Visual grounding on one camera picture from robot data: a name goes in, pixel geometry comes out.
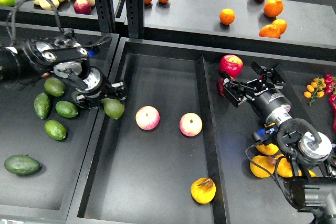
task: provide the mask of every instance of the black cable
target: black cable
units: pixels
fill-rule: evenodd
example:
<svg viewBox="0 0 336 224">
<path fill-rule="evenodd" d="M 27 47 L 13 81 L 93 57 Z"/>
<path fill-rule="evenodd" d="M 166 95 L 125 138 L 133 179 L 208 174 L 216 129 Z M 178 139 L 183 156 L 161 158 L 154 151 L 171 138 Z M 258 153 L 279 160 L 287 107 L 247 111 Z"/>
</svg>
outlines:
<svg viewBox="0 0 336 224">
<path fill-rule="evenodd" d="M 16 13 L 19 11 L 19 8 L 27 1 L 34 1 L 34 0 L 21 0 L 19 1 L 18 3 L 15 4 L 14 6 L 14 10 L 9 12 L 8 14 L 8 17 L 7 17 L 7 20 L 6 20 L 6 28 L 7 28 L 7 32 L 9 34 L 9 37 L 10 37 L 10 46 L 14 46 L 16 44 L 16 26 L 15 26 L 15 18 L 16 18 Z M 55 20 L 56 20 L 56 25 L 59 29 L 59 31 L 64 34 L 64 29 L 61 27 L 61 23 L 60 23 L 60 20 L 59 20 L 59 14 L 58 14 L 58 11 L 57 11 L 57 8 L 56 6 L 53 4 L 53 2 L 51 0 L 45 0 L 47 1 L 51 7 L 52 7 L 52 10 L 54 11 L 54 14 L 55 14 Z M 8 25 L 8 21 L 9 19 L 11 19 L 11 29 L 9 30 L 9 26 Z"/>
</svg>

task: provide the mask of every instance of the black tray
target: black tray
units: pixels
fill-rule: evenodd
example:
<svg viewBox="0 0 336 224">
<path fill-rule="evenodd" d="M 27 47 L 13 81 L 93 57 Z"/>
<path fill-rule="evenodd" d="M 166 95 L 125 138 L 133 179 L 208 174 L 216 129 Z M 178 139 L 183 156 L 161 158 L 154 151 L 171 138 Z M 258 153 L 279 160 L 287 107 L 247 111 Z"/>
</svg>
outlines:
<svg viewBox="0 0 336 224">
<path fill-rule="evenodd" d="M 301 98 L 306 83 L 335 71 L 335 64 L 122 38 L 110 80 L 123 78 L 128 85 L 126 111 L 117 121 L 99 111 L 69 223 L 312 220 L 312 214 L 297 213 L 287 203 L 271 178 L 257 179 L 249 171 L 244 151 L 253 142 L 251 134 L 262 125 L 248 104 L 237 109 L 218 95 L 218 62 L 224 54 L 242 58 L 246 65 L 242 81 L 256 77 L 249 67 L 252 60 L 265 66 L 280 63 L 287 81 L 283 92 L 293 102 L 293 116 L 311 121 L 330 139 L 335 137 L 327 100 L 309 108 Z M 160 123 L 153 131 L 142 131 L 136 125 L 135 114 L 144 105 L 160 112 Z M 178 122 L 187 112 L 203 120 L 197 137 L 180 133 Z M 198 205 L 190 196 L 190 185 L 208 175 L 218 183 L 216 198 L 210 205 Z"/>
<path fill-rule="evenodd" d="M 259 31 L 275 18 L 264 15 L 267 0 L 153 0 L 145 5 L 145 39 L 334 60 L 336 15 L 331 6 L 283 0 L 277 17 L 287 21 L 280 39 L 259 37 Z M 236 19 L 220 23 L 222 9 L 231 8 Z"/>
<path fill-rule="evenodd" d="M 6 30 L 1 23 L 0 43 L 9 44 Z M 34 29 L 30 26 L 17 28 L 18 42 L 29 37 L 58 36 L 52 27 Z M 96 41 L 101 33 L 76 31 L 81 43 Z M 111 43 L 101 47 L 101 53 L 90 58 L 92 66 L 97 66 L 106 75 L 109 73 L 118 35 L 113 35 Z M 51 139 L 44 131 L 46 120 L 39 119 L 34 111 L 34 99 L 44 92 L 44 79 L 34 86 L 10 83 L 0 87 L 0 218 L 44 219 L 65 221 L 77 183 L 81 164 L 90 140 L 90 134 L 98 111 L 80 110 L 74 119 L 62 118 L 55 111 L 59 100 L 71 101 L 73 87 L 66 85 L 66 93 L 53 98 L 53 110 L 48 120 L 55 119 L 68 131 L 64 142 Z M 17 176 L 3 166 L 6 158 L 15 154 L 29 155 L 42 164 L 40 172 L 31 176 Z"/>
</svg>

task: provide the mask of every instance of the red pepper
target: red pepper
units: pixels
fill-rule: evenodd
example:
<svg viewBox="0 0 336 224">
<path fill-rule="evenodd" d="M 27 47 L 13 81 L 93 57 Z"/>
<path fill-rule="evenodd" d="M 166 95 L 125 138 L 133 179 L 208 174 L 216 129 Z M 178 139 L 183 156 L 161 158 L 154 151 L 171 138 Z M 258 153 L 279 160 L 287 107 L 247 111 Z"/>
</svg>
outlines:
<svg viewBox="0 0 336 224">
<path fill-rule="evenodd" d="M 336 131 L 336 103 L 335 103 L 335 100 L 336 100 L 336 95 L 334 94 L 331 95 L 331 97 L 328 99 L 331 105 L 332 111 L 334 112 L 334 119 L 332 122 L 332 128 L 334 129 L 334 131 Z"/>
</svg>

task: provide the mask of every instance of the lemon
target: lemon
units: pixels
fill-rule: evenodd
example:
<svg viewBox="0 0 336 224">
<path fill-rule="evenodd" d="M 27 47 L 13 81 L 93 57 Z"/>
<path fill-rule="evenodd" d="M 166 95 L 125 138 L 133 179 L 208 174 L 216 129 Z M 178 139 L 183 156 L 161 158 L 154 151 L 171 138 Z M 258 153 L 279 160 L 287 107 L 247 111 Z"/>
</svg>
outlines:
<svg viewBox="0 0 336 224">
<path fill-rule="evenodd" d="M 44 125 L 47 134 L 55 140 L 63 140 L 67 135 L 67 129 L 56 120 L 49 120 Z"/>
<path fill-rule="evenodd" d="M 105 98 L 102 100 L 102 104 L 105 114 L 113 119 L 119 119 L 125 111 L 124 104 L 116 99 Z"/>
</svg>

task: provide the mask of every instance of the red apple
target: red apple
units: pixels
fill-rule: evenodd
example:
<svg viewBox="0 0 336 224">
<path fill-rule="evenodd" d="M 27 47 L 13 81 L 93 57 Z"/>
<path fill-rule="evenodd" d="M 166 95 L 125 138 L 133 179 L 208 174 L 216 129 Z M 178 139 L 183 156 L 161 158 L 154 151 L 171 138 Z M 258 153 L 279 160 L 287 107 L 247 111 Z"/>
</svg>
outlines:
<svg viewBox="0 0 336 224">
<path fill-rule="evenodd" d="M 78 14 L 91 14 L 91 6 L 87 0 L 76 0 L 73 9 Z"/>
<path fill-rule="evenodd" d="M 236 55 L 225 55 L 219 63 L 219 70 L 232 77 L 239 75 L 242 69 L 243 61 Z"/>
<path fill-rule="evenodd" d="M 144 106 L 135 115 L 137 125 L 143 130 L 152 130 L 160 121 L 160 115 L 156 108 Z"/>
<path fill-rule="evenodd" d="M 181 117 L 180 130 L 186 136 L 196 136 L 202 130 L 202 120 L 195 113 L 187 113 Z"/>
</svg>

